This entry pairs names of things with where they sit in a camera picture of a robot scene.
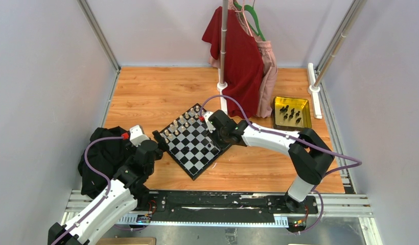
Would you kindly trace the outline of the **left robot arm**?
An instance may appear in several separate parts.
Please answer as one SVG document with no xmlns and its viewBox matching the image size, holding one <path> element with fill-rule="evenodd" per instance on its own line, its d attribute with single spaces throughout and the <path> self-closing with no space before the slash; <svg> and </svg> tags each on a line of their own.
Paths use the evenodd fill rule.
<svg viewBox="0 0 419 245">
<path fill-rule="evenodd" d="M 158 131 L 150 139 L 140 125 L 132 127 L 116 140 L 128 140 L 136 152 L 110 179 L 91 166 L 88 151 L 96 143 L 112 140 L 103 137 L 91 142 L 84 151 L 89 169 L 104 178 L 106 188 L 77 216 L 64 225 L 53 224 L 48 231 L 48 244 L 96 244 L 124 215 L 132 210 L 143 211 L 149 206 L 149 189 L 144 185 L 154 173 L 155 161 L 169 147 Z"/>
</svg>

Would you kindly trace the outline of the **black and white chessboard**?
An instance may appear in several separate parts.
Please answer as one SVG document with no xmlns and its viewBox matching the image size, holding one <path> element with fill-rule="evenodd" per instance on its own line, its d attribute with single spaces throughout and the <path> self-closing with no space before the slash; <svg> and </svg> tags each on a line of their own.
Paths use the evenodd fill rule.
<svg viewBox="0 0 419 245">
<path fill-rule="evenodd" d="M 168 154 L 192 179 L 196 180 L 230 147 L 211 137 L 205 122 L 200 121 L 200 104 L 193 105 L 160 132 Z"/>
</svg>

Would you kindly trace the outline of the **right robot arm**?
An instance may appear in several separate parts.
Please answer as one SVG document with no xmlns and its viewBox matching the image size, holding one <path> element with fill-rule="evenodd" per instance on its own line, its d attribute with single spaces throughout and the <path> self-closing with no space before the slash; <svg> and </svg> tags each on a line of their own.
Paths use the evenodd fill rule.
<svg viewBox="0 0 419 245">
<path fill-rule="evenodd" d="M 217 144 L 260 147 L 289 156 L 296 178 L 288 188 L 282 205 L 291 213 L 305 206 L 305 199 L 319 185 L 334 161 L 331 150 L 312 129 L 281 131 L 262 127 L 247 119 L 235 122 L 222 110 L 199 116 L 209 136 Z"/>
</svg>

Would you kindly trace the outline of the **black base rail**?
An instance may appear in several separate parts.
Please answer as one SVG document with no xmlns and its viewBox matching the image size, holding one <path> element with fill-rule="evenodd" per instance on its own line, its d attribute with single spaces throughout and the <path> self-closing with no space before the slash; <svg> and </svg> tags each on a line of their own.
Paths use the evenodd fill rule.
<svg viewBox="0 0 419 245">
<path fill-rule="evenodd" d="M 270 224 L 276 215 L 307 218 L 319 213 L 317 200 L 309 195 L 300 204 L 284 193 L 152 191 L 135 208 L 149 214 L 152 222 L 204 224 Z"/>
</svg>

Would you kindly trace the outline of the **yellow tray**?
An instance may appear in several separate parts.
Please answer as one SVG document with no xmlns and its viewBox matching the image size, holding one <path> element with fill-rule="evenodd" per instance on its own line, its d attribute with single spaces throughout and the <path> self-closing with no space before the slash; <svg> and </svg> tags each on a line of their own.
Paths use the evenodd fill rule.
<svg viewBox="0 0 419 245">
<path fill-rule="evenodd" d="M 272 102 L 272 127 L 283 131 L 312 128 L 307 99 L 275 96 Z"/>
</svg>

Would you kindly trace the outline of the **white rack base foot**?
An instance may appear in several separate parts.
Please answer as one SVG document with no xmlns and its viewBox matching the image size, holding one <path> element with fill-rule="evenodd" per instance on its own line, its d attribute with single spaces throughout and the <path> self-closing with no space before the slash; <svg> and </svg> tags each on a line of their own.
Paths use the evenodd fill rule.
<svg viewBox="0 0 419 245">
<path fill-rule="evenodd" d="M 217 91 L 219 92 L 219 99 L 220 99 L 220 109 L 227 115 L 227 100 L 223 97 L 223 90 L 227 88 L 227 83 L 224 81 L 224 68 L 220 67 L 218 69 L 219 80 L 217 83 Z"/>
</svg>

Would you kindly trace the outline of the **red shirt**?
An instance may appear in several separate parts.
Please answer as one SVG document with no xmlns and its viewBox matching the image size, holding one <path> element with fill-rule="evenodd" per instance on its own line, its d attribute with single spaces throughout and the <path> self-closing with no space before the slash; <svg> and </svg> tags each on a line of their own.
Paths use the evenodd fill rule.
<svg viewBox="0 0 419 245">
<path fill-rule="evenodd" d="M 210 55 L 215 60 L 220 57 L 221 25 L 220 6 L 202 36 L 202 41 L 210 43 Z M 234 98 L 243 108 L 246 117 L 250 118 L 258 110 L 264 64 L 255 39 L 243 30 L 234 10 L 228 10 L 225 51 L 224 79 L 227 88 L 223 90 L 223 95 Z M 229 99 L 227 110 L 229 116 L 244 119 L 240 108 Z"/>
</svg>

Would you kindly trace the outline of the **pink garment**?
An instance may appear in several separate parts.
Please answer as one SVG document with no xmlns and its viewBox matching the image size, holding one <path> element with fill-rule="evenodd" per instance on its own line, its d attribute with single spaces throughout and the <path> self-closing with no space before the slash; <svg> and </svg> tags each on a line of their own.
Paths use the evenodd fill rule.
<svg viewBox="0 0 419 245">
<path fill-rule="evenodd" d="M 277 81 L 277 62 L 272 50 L 270 41 L 260 37 L 253 29 L 252 24 L 248 23 L 245 19 L 245 13 L 240 11 L 241 6 L 237 1 L 228 1 L 228 10 L 236 12 L 237 19 L 242 26 L 243 30 L 255 39 L 257 47 L 262 57 L 264 64 L 262 82 L 259 89 L 259 105 L 256 117 L 269 117 L 271 114 L 270 100 L 272 97 L 273 89 Z"/>
</svg>

